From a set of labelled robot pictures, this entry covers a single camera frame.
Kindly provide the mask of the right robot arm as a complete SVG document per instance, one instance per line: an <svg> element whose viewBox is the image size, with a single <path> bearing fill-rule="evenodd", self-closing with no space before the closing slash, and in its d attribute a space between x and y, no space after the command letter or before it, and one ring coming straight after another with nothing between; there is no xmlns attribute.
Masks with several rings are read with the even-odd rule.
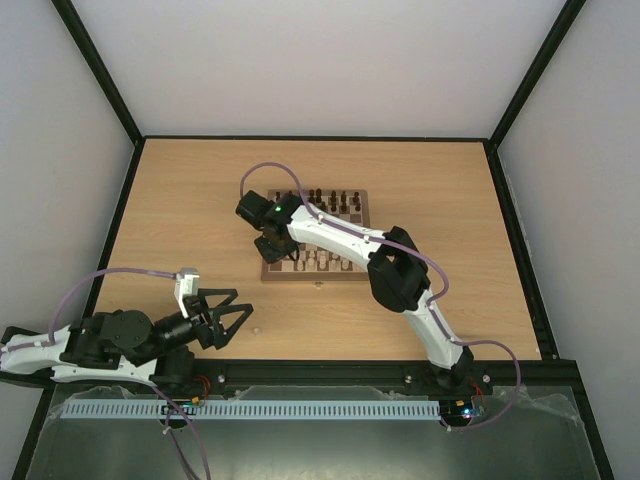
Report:
<svg viewBox="0 0 640 480"><path fill-rule="evenodd" d="M455 392L470 381L473 354L444 319L431 289L426 258L405 230L361 227L290 192L272 201L250 190L241 195L236 214L260 232L255 245L268 263L306 244L359 266L368 274L376 302L404 315L412 326L438 384Z"/></svg>

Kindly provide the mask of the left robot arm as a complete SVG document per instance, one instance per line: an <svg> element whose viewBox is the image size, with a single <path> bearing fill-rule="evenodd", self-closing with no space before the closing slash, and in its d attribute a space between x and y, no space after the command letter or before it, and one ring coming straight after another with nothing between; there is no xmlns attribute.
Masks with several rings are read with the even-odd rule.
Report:
<svg viewBox="0 0 640 480"><path fill-rule="evenodd" d="M236 304L235 289L200 289L180 309L157 321L140 310L100 312L56 331L52 337L8 328L1 340L1 371L33 376L48 371L58 383L136 383L182 392L198 378L189 345L220 350L253 313Z"/></svg>

